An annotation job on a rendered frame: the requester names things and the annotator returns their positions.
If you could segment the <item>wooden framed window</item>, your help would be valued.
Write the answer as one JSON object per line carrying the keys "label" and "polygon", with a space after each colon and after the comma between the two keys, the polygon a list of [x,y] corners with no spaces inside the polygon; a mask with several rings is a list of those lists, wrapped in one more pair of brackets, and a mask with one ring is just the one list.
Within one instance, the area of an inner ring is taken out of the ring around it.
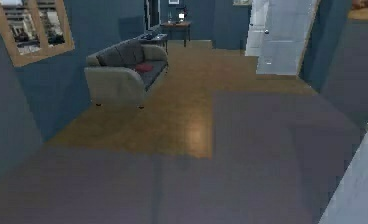
{"label": "wooden framed window", "polygon": [[74,49],[63,0],[0,0],[0,35],[14,67]]}

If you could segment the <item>dark side table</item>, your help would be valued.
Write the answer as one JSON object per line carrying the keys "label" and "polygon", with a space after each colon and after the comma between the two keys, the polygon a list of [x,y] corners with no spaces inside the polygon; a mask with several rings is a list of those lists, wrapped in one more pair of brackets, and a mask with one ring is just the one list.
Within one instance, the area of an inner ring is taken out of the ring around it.
{"label": "dark side table", "polygon": [[168,51],[168,35],[164,33],[156,33],[155,31],[146,32],[136,37],[142,44],[158,45]]}

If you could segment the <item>grey sofa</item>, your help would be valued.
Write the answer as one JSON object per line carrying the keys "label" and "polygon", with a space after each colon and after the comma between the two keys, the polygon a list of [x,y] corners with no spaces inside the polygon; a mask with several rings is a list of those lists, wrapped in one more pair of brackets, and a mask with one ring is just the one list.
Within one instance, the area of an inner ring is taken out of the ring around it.
{"label": "grey sofa", "polygon": [[[153,65],[138,73],[135,66]],[[101,105],[132,105],[139,108],[168,71],[168,54],[158,45],[128,39],[86,57],[84,73],[91,102]]]}

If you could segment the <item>white room door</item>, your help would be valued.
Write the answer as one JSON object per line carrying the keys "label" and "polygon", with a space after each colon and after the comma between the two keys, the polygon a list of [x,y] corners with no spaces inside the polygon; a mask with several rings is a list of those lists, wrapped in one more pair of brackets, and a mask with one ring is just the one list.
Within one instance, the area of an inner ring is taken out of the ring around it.
{"label": "white room door", "polygon": [[368,224],[368,124],[318,224]]}
{"label": "white room door", "polygon": [[251,17],[246,43],[246,56],[259,56],[264,36],[269,0],[252,0]]}
{"label": "white room door", "polygon": [[318,0],[269,0],[256,73],[296,75]]}

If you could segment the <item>framed orange picture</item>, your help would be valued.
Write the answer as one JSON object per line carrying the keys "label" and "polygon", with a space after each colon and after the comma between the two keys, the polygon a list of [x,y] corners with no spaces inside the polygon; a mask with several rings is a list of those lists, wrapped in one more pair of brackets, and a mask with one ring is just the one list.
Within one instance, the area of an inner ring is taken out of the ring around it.
{"label": "framed orange picture", "polygon": [[348,18],[368,21],[368,0],[352,0]]}

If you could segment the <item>red cushion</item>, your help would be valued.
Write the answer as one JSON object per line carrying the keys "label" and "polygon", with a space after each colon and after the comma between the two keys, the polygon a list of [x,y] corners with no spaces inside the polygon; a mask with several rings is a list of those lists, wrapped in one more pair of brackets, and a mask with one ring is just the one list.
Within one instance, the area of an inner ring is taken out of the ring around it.
{"label": "red cushion", "polygon": [[149,64],[149,63],[141,63],[141,64],[137,64],[135,66],[135,70],[138,73],[145,73],[145,72],[150,72],[153,70],[153,65]]}

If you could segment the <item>brown wooden desk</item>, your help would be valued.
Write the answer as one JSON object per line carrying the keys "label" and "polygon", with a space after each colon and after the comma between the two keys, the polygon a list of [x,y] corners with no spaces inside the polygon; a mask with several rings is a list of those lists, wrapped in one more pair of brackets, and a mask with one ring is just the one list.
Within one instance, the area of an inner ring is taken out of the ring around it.
{"label": "brown wooden desk", "polygon": [[187,42],[191,40],[191,21],[182,21],[182,22],[173,22],[173,21],[167,21],[160,24],[160,27],[162,29],[166,29],[168,31],[168,38],[172,39],[173,32],[175,30],[182,30],[183,31],[183,46],[187,46]]}

